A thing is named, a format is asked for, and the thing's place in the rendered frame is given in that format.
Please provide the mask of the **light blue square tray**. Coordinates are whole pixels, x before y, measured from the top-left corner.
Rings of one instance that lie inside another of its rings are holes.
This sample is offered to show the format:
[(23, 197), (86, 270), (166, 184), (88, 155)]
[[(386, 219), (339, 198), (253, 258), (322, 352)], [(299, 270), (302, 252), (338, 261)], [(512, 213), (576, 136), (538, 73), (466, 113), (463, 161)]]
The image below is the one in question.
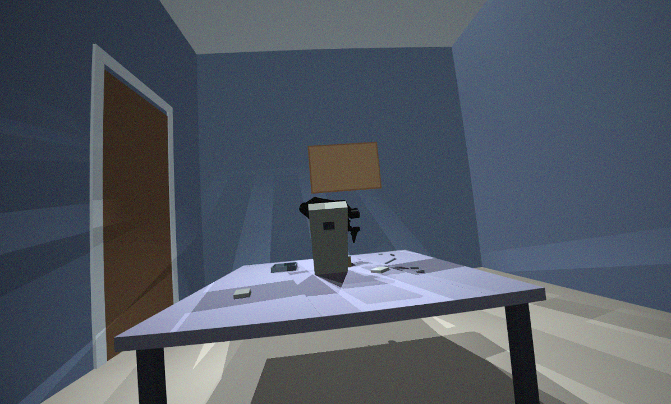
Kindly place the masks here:
[(282, 264), (273, 264), (271, 267), (271, 273), (280, 273), (285, 271), (296, 271), (297, 263), (282, 263)]

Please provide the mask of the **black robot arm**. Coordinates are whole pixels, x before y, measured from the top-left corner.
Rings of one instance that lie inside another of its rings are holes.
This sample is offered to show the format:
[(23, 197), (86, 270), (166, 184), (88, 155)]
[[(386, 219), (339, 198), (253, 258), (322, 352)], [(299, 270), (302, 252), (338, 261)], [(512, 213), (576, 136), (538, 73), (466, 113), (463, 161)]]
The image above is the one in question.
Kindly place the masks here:
[[(300, 205), (299, 210), (303, 215), (309, 218), (309, 205), (308, 204), (324, 204), (324, 203), (330, 203), (330, 202), (338, 202), (338, 201), (345, 201), (345, 200), (329, 200), (329, 199), (320, 199), (314, 196), (312, 199), (308, 200), (306, 203), (303, 203)], [(350, 205), (347, 204), (348, 207), (348, 218), (360, 218), (360, 212), (359, 210), (356, 209), (351, 209)]]

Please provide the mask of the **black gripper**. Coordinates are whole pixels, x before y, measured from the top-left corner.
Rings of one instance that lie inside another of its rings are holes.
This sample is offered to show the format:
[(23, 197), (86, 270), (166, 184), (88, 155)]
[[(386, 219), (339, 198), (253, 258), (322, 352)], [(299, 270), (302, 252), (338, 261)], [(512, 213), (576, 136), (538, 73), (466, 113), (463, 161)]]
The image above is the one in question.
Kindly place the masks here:
[(350, 221), (351, 220), (348, 218), (348, 232), (351, 232), (350, 234), (352, 235), (352, 241), (355, 243), (357, 232), (360, 231), (360, 227), (350, 227)]

